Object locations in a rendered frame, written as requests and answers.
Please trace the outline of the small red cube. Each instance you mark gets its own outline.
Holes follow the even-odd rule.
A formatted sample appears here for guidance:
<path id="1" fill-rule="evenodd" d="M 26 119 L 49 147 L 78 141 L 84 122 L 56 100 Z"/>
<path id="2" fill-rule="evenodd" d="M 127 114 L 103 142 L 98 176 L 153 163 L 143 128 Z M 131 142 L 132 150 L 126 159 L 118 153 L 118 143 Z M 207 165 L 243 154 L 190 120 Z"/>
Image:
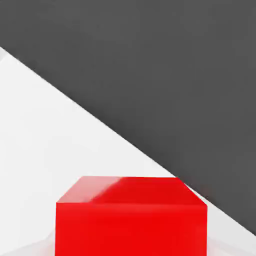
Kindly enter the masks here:
<path id="1" fill-rule="evenodd" d="M 55 256 L 207 256 L 207 214 L 176 177 L 83 176 L 56 202 Z"/>

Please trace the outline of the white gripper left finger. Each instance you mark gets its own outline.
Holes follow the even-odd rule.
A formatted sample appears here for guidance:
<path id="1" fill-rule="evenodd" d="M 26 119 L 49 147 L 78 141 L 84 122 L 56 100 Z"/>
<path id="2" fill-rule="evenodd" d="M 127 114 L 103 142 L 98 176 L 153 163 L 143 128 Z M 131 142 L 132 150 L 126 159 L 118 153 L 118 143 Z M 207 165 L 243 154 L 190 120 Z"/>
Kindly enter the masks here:
<path id="1" fill-rule="evenodd" d="M 3 256 L 55 256 L 55 232 L 38 242 L 5 253 Z"/>

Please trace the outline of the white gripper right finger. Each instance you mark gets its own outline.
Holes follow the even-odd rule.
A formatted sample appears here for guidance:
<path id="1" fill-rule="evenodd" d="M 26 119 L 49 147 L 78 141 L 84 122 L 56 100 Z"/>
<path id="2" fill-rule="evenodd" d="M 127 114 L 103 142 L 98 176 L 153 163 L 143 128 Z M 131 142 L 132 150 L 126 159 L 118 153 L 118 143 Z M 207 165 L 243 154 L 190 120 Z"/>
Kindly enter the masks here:
<path id="1" fill-rule="evenodd" d="M 207 256 L 243 256 L 243 252 L 232 245 L 208 236 Z"/>

